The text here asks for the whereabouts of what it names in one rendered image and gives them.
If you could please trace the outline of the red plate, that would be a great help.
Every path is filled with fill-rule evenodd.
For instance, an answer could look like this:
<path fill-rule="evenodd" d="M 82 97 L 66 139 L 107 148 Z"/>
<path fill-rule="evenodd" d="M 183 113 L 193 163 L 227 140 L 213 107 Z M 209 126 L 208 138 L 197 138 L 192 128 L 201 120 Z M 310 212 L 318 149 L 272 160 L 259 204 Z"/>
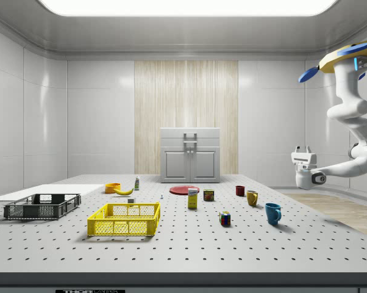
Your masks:
<path fill-rule="evenodd" d="M 196 186 L 174 186 L 170 188 L 169 192 L 175 195 L 188 195 L 189 189 L 194 189 L 197 193 L 199 192 L 199 188 Z"/>

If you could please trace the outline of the dark grey basket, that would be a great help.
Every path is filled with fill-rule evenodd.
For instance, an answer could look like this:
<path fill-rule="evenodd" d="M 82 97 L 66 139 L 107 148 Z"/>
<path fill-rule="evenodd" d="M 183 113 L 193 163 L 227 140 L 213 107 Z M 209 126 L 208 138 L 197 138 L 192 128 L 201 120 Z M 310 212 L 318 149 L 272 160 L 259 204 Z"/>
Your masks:
<path fill-rule="evenodd" d="M 11 220 L 59 219 L 81 204 L 80 194 L 33 194 L 4 206 Z"/>

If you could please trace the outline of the drone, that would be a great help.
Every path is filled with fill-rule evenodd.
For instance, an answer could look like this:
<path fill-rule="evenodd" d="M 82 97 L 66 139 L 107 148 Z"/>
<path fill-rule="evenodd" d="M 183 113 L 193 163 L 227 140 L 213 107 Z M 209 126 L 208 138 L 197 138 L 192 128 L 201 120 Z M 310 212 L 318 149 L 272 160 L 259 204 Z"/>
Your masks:
<path fill-rule="evenodd" d="M 328 53 L 317 67 L 308 69 L 303 73 L 298 81 L 305 82 L 312 78 L 319 70 L 323 73 L 334 73 L 333 66 L 344 59 L 352 59 L 355 71 L 367 68 L 367 41 L 344 46 L 338 50 Z"/>

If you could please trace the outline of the blue mug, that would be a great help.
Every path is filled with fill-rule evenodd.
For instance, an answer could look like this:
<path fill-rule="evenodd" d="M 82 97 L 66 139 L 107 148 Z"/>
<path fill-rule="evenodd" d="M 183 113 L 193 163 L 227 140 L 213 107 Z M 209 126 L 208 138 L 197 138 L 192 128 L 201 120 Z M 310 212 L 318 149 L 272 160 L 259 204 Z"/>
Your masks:
<path fill-rule="evenodd" d="M 270 225 L 277 225 L 282 218 L 281 207 L 275 203 L 265 204 L 266 216 Z"/>

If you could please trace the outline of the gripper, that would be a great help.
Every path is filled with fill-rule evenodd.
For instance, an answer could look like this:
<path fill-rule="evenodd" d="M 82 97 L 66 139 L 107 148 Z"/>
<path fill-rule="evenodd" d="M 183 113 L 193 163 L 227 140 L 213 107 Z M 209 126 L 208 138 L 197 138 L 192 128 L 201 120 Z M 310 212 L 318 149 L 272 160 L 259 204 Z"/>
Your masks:
<path fill-rule="evenodd" d="M 313 169 L 317 166 L 316 154 L 311 152 L 309 146 L 305 147 L 303 151 L 300 146 L 297 146 L 291 154 L 291 160 L 295 166 L 299 165 L 300 169 Z"/>

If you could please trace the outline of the yellow and white box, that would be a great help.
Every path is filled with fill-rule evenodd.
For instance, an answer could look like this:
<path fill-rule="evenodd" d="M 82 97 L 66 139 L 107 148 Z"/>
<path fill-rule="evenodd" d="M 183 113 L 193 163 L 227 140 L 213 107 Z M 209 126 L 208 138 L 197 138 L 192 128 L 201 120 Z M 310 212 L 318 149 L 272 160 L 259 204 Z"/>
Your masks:
<path fill-rule="evenodd" d="M 199 189 L 197 187 L 188 188 L 188 208 L 190 209 L 197 208 L 198 192 Z"/>

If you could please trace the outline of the yellow basket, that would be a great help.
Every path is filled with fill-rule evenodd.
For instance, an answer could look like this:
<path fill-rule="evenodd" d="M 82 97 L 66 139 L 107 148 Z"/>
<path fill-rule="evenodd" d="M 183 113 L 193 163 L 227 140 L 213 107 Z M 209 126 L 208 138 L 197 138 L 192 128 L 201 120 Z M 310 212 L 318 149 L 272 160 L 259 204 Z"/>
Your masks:
<path fill-rule="evenodd" d="M 160 203 L 107 203 L 87 219 L 89 236 L 153 236 Z"/>

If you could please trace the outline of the white cabinet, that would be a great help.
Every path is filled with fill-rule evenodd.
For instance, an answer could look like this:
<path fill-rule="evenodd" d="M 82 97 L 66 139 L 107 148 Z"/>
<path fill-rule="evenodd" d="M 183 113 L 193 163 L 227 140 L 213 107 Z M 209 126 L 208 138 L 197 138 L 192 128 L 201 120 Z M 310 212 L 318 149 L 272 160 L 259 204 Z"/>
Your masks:
<path fill-rule="evenodd" d="M 220 182 L 219 151 L 219 128 L 161 128 L 161 182 Z"/>

